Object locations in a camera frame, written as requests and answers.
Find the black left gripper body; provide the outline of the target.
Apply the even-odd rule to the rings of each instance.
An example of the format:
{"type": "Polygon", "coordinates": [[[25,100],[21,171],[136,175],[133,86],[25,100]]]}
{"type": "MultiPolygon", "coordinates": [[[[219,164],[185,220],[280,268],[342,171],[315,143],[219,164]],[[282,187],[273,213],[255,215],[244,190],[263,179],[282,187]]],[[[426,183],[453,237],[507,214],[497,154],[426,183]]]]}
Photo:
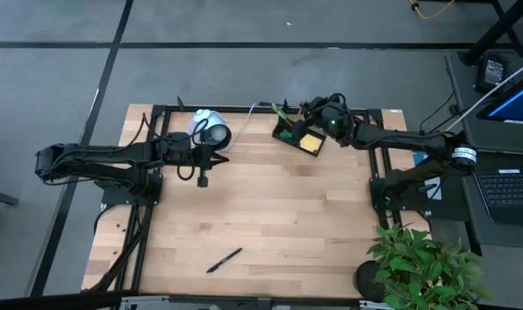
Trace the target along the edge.
{"type": "Polygon", "coordinates": [[[197,186],[199,188],[207,188],[209,185],[206,171],[212,168],[211,155],[211,147],[206,143],[201,143],[201,145],[190,150],[186,160],[188,166],[199,169],[199,176],[197,177],[197,186]]]}

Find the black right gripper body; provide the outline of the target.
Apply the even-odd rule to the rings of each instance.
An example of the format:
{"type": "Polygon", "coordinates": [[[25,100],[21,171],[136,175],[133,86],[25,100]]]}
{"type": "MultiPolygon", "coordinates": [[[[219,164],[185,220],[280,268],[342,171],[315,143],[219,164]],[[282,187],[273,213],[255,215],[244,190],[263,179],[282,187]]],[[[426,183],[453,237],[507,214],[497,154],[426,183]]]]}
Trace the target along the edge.
{"type": "Polygon", "coordinates": [[[300,107],[304,120],[312,118],[314,125],[341,147],[352,145],[352,134],[357,119],[347,107],[346,97],[343,94],[333,93],[326,97],[317,96],[311,102],[302,103],[300,107]]]}

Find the yellow sticky note pad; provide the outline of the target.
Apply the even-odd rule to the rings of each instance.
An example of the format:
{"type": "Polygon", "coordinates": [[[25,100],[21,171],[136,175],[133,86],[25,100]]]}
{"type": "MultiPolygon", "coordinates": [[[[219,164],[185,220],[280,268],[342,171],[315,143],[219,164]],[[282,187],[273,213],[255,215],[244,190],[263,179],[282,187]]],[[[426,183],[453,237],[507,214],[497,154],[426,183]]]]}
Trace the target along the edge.
{"type": "Polygon", "coordinates": [[[300,141],[299,141],[299,147],[314,156],[317,156],[321,146],[322,146],[323,139],[314,136],[310,133],[307,133],[300,141]]]}

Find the black mesh desk organizer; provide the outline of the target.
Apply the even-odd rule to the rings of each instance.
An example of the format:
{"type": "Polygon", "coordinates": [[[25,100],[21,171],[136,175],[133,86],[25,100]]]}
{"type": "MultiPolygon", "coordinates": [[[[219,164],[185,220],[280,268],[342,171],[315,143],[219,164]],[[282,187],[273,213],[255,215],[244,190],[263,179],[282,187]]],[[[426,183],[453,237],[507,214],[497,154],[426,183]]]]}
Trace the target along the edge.
{"type": "MultiPolygon", "coordinates": [[[[297,121],[293,121],[293,120],[291,120],[291,121],[293,122],[294,126],[297,126],[297,125],[298,125],[298,121],[299,121],[299,120],[297,120],[297,121]]],[[[302,150],[302,149],[299,147],[299,141],[300,141],[301,139],[294,139],[293,136],[292,136],[291,139],[283,139],[283,138],[280,137],[279,134],[280,134],[282,131],[288,131],[288,132],[292,133],[292,128],[293,128],[293,127],[291,127],[289,124],[287,124],[285,121],[281,120],[281,119],[278,117],[278,119],[277,119],[277,124],[276,124],[276,126],[273,128],[273,131],[272,131],[272,137],[273,137],[274,139],[276,139],[276,140],[279,140],[280,142],[283,142],[284,144],[286,144],[286,145],[288,145],[288,146],[293,146],[293,147],[295,147],[296,149],[301,150],[302,152],[306,152],[306,151],[302,150]]],[[[311,127],[307,128],[307,133],[310,133],[310,134],[312,134],[312,135],[314,135],[314,136],[317,136],[317,137],[323,139],[323,142],[322,142],[322,146],[323,146],[323,144],[324,144],[324,142],[325,142],[325,140],[326,140],[326,138],[327,138],[327,136],[326,136],[325,134],[323,134],[323,133],[319,133],[319,132],[315,131],[314,129],[312,129],[311,127]]]]}

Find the white desk fan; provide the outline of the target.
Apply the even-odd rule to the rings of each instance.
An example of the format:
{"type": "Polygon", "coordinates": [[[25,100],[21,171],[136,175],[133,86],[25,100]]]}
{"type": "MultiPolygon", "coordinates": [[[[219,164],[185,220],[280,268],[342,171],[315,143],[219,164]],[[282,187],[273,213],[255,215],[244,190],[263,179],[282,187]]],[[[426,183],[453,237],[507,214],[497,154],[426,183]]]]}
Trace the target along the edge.
{"type": "Polygon", "coordinates": [[[198,109],[189,124],[192,143],[199,146],[205,142],[215,151],[225,149],[232,138],[232,132],[223,116],[210,109],[198,109]]]}

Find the black pen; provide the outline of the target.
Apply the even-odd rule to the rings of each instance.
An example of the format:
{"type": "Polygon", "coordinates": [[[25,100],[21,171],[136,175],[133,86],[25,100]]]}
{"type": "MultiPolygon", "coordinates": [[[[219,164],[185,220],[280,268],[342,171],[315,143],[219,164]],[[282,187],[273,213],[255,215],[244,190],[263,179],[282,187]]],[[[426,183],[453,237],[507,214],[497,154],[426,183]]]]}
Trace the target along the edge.
{"type": "Polygon", "coordinates": [[[236,255],[238,255],[239,253],[241,253],[243,251],[243,248],[238,248],[236,249],[235,251],[231,252],[230,254],[228,254],[227,256],[225,256],[221,261],[215,263],[213,266],[209,267],[207,270],[206,270],[206,274],[210,274],[210,273],[213,273],[215,272],[216,270],[218,270],[223,264],[225,264],[227,261],[229,261],[230,259],[232,259],[233,257],[235,257],[236,255]]]}

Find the black side desk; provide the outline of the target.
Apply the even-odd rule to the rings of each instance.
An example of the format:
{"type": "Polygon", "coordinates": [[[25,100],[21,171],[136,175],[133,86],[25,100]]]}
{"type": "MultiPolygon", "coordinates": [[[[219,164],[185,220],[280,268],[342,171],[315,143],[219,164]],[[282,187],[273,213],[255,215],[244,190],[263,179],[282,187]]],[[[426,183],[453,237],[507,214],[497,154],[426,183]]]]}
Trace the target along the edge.
{"type": "MultiPolygon", "coordinates": [[[[457,54],[446,56],[445,63],[456,102],[461,110],[466,110],[484,96],[473,88],[477,68],[463,64],[457,54]]],[[[488,105],[478,106],[454,129],[462,128],[469,143],[478,150],[523,154],[523,125],[476,118],[476,114],[488,105]]]]}

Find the white rod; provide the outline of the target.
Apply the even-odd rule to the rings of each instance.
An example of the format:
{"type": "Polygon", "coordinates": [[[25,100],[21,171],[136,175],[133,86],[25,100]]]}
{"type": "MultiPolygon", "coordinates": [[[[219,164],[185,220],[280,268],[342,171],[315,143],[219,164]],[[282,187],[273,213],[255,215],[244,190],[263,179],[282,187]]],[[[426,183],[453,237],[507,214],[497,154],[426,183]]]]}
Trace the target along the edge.
{"type": "Polygon", "coordinates": [[[490,91],[485,93],[484,96],[481,97],[472,106],[470,106],[466,110],[463,110],[461,115],[446,129],[446,131],[451,131],[459,122],[461,122],[461,120],[463,120],[467,115],[469,115],[474,109],[476,109],[478,106],[480,106],[484,102],[490,103],[490,101],[489,101],[490,99],[489,100],[487,99],[488,97],[491,97],[496,91],[498,91],[498,89],[500,89],[505,84],[508,84],[508,82],[510,80],[512,80],[513,78],[515,78],[517,75],[519,75],[522,72],[523,72],[523,66],[520,69],[518,69],[516,72],[514,72],[511,75],[509,75],[508,77],[504,78],[499,84],[497,84],[493,89],[491,89],[490,91]]]}

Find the black plant pot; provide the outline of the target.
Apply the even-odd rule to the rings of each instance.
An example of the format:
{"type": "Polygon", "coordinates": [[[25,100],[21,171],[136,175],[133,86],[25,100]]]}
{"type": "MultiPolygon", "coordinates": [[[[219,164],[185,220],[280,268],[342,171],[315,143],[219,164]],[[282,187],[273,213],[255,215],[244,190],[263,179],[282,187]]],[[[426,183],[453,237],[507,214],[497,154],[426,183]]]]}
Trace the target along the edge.
{"type": "Polygon", "coordinates": [[[353,284],[364,300],[382,302],[385,297],[385,287],[376,282],[376,274],[379,264],[374,260],[365,261],[360,264],[353,276],[353,284]]]}

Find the green leafy plant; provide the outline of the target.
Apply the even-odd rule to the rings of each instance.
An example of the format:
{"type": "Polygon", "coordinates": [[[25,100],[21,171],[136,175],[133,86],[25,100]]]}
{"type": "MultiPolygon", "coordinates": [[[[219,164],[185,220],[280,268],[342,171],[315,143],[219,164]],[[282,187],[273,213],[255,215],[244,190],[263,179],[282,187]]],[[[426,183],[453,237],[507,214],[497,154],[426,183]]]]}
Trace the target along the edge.
{"type": "Polygon", "coordinates": [[[375,281],[386,290],[378,303],[395,310],[479,310],[479,301],[490,298],[480,283],[481,258],[461,240],[444,243],[428,231],[379,226],[367,253],[379,264],[375,281]]]}

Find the black power adapter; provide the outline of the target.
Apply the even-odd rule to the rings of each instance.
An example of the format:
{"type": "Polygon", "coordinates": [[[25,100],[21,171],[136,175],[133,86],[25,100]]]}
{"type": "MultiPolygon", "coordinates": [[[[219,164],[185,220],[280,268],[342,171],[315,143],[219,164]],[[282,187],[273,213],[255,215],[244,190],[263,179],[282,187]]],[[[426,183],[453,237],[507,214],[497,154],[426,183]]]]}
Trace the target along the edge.
{"type": "Polygon", "coordinates": [[[504,81],[507,76],[509,59],[499,54],[484,55],[479,62],[474,89],[487,93],[504,81]]]}

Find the black stand legs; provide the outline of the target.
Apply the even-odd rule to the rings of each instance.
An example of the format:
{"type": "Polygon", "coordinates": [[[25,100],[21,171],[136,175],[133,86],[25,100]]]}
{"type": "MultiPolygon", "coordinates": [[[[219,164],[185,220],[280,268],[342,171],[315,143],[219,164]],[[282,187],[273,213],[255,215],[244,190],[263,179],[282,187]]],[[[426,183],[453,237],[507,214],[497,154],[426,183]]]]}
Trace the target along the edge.
{"type": "Polygon", "coordinates": [[[522,16],[523,0],[516,0],[478,42],[466,53],[460,54],[461,62],[474,65],[522,16]]]}

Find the monitor with blue screen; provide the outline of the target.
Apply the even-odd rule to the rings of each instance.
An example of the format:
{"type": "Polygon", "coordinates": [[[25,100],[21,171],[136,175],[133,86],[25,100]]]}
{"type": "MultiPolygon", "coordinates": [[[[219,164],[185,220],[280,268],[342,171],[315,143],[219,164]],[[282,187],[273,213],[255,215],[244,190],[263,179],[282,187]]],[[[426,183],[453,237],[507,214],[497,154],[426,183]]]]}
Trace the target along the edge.
{"type": "Polygon", "coordinates": [[[523,79],[479,111],[476,118],[523,125],[523,79]]]}

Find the black laptop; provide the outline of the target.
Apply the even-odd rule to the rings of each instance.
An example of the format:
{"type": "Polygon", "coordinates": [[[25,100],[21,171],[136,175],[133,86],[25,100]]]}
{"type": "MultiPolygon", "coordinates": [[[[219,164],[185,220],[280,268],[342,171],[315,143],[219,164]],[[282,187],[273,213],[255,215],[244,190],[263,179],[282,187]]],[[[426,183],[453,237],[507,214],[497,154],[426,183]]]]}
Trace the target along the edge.
{"type": "Polygon", "coordinates": [[[462,185],[476,242],[523,248],[523,155],[480,152],[462,185]]]}

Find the black crossbar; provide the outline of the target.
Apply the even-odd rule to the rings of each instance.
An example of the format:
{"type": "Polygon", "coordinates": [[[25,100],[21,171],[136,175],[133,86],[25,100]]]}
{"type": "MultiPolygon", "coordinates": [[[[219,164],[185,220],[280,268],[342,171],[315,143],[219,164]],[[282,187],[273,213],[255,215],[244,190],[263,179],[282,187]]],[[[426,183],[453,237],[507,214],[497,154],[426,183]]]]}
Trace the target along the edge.
{"type": "Polygon", "coordinates": [[[97,310],[118,306],[123,298],[137,296],[133,290],[87,291],[78,294],[60,294],[0,300],[0,310],[97,310]]]}

